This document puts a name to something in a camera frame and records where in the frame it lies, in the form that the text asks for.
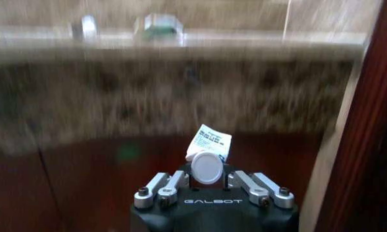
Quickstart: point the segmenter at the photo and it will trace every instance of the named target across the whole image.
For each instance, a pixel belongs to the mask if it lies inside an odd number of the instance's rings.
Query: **printed label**
[[[229,158],[231,138],[233,136],[230,134],[221,133],[202,124],[187,150],[187,161],[193,161],[198,152],[210,151],[218,154],[222,161],[226,162]]]

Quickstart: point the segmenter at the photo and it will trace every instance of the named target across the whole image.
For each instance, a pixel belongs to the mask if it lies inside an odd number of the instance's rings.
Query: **beige wall tile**
[[[189,28],[284,30],[288,4],[276,1],[0,0],[0,25],[67,26],[93,14],[102,27],[131,28],[149,13],[175,14]]]
[[[288,31],[372,32],[381,0],[293,0]]]

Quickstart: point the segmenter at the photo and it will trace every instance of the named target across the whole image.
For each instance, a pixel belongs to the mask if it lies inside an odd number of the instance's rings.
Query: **bolt head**
[[[166,208],[170,205],[170,199],[167,197],[159,198],[159,207]]]
[[[262,197],[259,199],[259,206],[261,207],[267,207],[270,205],[270,198],[269,197]]]
[[[280,188],[280,194],[282,194],[284,196],[289,196],[290,195],[290,189],[286,187],[281,187]]]
[[[150,189],[147,187],[142,187],[138,191],[139,195],[142,197],[147,196],[150,194]]]

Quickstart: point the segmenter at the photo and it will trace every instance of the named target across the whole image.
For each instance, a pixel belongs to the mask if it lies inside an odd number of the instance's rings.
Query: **wooden door frame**
[[[345,231],[387,129],[387,0],[364,63],[316,231]]]

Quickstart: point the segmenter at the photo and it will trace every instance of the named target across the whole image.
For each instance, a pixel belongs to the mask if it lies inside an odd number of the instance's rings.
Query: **granite countertop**
[[[139,61],[0,66],[0,153],[93,138],[320,133],[352,62]]]

